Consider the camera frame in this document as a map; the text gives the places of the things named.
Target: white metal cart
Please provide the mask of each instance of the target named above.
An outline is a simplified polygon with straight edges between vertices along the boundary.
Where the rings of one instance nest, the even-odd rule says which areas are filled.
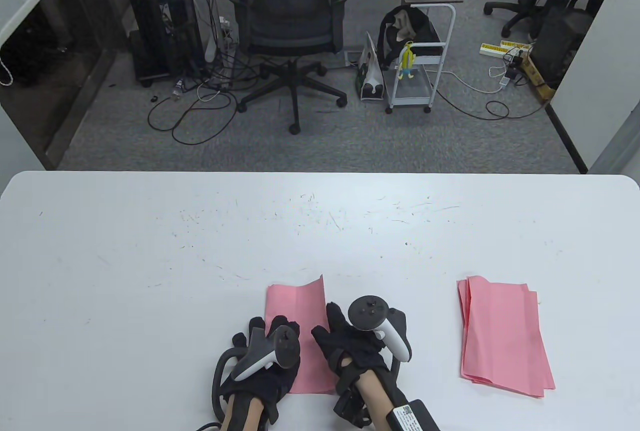
[[[402,73],[400,63],[402,63],[403,57],[407,53],[406,46],[403,47],[398,59],[391,63],[389,69],[382,72],[388,99],[388,107],[385,110],[387,114],[393,113],[395,106],[402,105],[424,106],[425,113],[432,111],[442,67],[447,56],[447,49],[449,49],[453,25],[456,21],[456,9],[448,3],[412,4],[411,7],[422,10],[426,15],[429,14],[430,8],[449,8],[451,15],[448,30],[446,31],[446,39],[444,41],[440,40],[437,31],[434,29],[434,41],[414,42],[410,45],[410,49],[416,54],[413,61],[412,79],[409,79],[408,76],[400,79],[400,74]],[[436,75],[433,83],[425,66],[438,66],[437,70],[429,71]]]

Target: yellow figure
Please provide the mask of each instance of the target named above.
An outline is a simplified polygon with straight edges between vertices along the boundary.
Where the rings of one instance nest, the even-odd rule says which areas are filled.
[[[414,75],[411,72],[414,67],[414,61],[416,60],[416,54],[411,50],[411,45],[413,45],[413,41],[407,41],[404,45],[406,51],[402,56],[402,62],[400,63],[400,75],[398,79],[401,80],[405,75],[409,77],[409,79],[414,79]]]

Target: yellow power strip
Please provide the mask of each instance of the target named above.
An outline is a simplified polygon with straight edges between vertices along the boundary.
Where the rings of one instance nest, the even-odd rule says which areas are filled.
[[[529,51],[532,47],[532,44],[524,44],[523,42],[502,40],[500,41],[500,46],[502,48],[508,48],[508,49],[518,48],[521,50]]]
[[[486,42],[483,42],[480,45],[480,54],[492,56],[494,58],[501,58],[507,54],[509,49],[509,47],[502,47],[501,45],[487,44]]]

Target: printed label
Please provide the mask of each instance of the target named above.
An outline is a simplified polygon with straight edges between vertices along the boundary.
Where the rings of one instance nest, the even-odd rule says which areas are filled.
[[[409,404],[394,408],[393,414],[400,426],[402,426],[403,431],[423,431]]]

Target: vr controller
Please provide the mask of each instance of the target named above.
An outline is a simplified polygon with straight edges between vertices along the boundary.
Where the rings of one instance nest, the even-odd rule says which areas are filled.
[[[361,331],[373,331],[389,348],[393,358],[407,363],[411,346],[407,340],[407,317],[401,310],[389,307],[378,296],[362,296],[349,306],[349,321]]]
[[[242,381],[249,378],[259,370],[269,369],[276,364],[282,369],[289,369],[300,360],[300,340],[296,332],[289,326],[278,326],[269,337],[265,336],[265,329],[255,327],[251,331],[249,347],[246,347],[245,338],[240,335],[240,340],[234,336],[234,347],[227,349],[217,361],[211,387],[211,404],[215,417],[222,423],[225,413],[220,405],[220,384],[222,373],[231,358],[237,358],[238,362],[231,370],[229,376],[234,381]]]
[[[289,326],[278,326],[265,337],[265,330],[253,328],[246,354],[231,370],[231,379],[242,381],[256,371],[269,369],[274,363],[282,369],[289,369],[300,360],[300,341]]]

